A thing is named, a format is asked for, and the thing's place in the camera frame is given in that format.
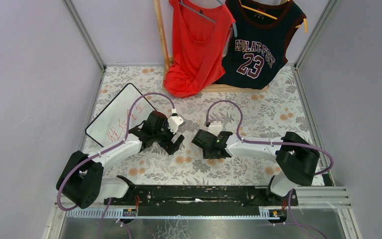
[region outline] black jersey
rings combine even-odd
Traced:
[[[293,0],[280,5],[252,0],[241,0],[241,3],[278,19],[245,9],[239,0],[226,1],[236,20],[238,36],[229,42],[228,53],[222,60],[226,73],[216,83],[262,89],[287,63],[286,49],[298,29],[295,27],[306,16]]]

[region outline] number 23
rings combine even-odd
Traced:
[[[242,75],[247,75],[253,79],[256,79],[258,77],[258,75],[260,74],[261,69],[264,66],[264,59],[260,55],[254,56],[253,53],[245,53],[244,59],[247,59],[247,61],[244,64],[240,65],[238,67],[238,69],[236,70],[236,72],[238,72]],[[253,61],[256,62],[254,64],[254,67],[253,67],[255,69],[255,71],[254,71],[254,69],[249,69],[247,67]]]

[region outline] white wall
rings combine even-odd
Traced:
[[[61,0],[0,0],[0,239],[41,238],[98,80]]]
[[[364,239],[382,238],[382,1],[340,1],[301,68]]]
[[[280,0],[257,0],[266,4],[279,4]],[[202,7],[216,7],[216,0],[192,0]],[[318,22],[328,0],[295,0],[305,12],[309,32],[299,29],[286,54],[295,62]],[[84,25],[106,65],[162,64],[163,55],[159,39],[156,14],[152,0],[73,0]],[[168,0],[160,0],[165,34],[172,54],[172,14]]]

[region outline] basketball jersey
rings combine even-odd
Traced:
[[[235,20],[226,5],[202,8],[190,0],[183,3],[210,20],[180,5],[180,0],[169,0],[174,8],[173,53],[174,63],[169,68],[163,85],[175,97],[189,97],[213,84],[224,73],[222,53]]]
[[[286,49],[306,18],[293,2],[266,5],[241,0],[248,6],[278,19],[272,19],[245,9],[239,0],[227,0],[226,5],[236,20],[238,36],[232,37],[228,53],[222,60],[226,73],[216,82],[240,88],[262,89],[287,63]]]

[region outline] clothes hanger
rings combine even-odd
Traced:
[[[264,16],[268,16],[268,17],[270,17],[270,18],[272,18],[272,19],[274,19],[274,20],[278,19],[277,17],[272,16],[272,15],[270,15],[270,14],[267,14],[267,13],[265,13],[265,12],[258,11],[258,10],[255,10],[255,9],[253,9],[253,8],[250,8],[250,7],[248,7],[248,6],[242,5],[241,0],[239,0],[239,4],[241,4],[241,7],[245,8],[245,9],[254,11],[254,12],[259,13],[259,14],[264,15]],[[304,18],[304,26],[305,26],[305,33],[308,33],[308,22],[307,22],[307,18]]]
[[[220,0],[216,0],[216,1],[217,1],[218,3],[220,3],[220,5],[223,5],[223,3],[222,3]],[[181,4],[182,6],[188,8],[189,10],[191,10],[191,11],[197,13],[198,15],[200,15],[200,16],[206,18],[207,20],[209,20],[209,21],[211,21],[211,22],[213,22],[213,23],[216,23],[215,20],[213,20],[213,19],[211,19],[211,18],[209,18],[209,17],[207,17],[207,16],[205,16],[205,15],[199,13],[198,11],[192,9],[191,7],[185,5],[184,2],[183,2],[183,0],[181,0],[181,2],[180,2],[179,4]],[[238,31],[236,30],[236,24],[233,23],[233,24],[232,24],[232,27],[233,27],[234,36],[236,37],[236,36],[238,35]]]

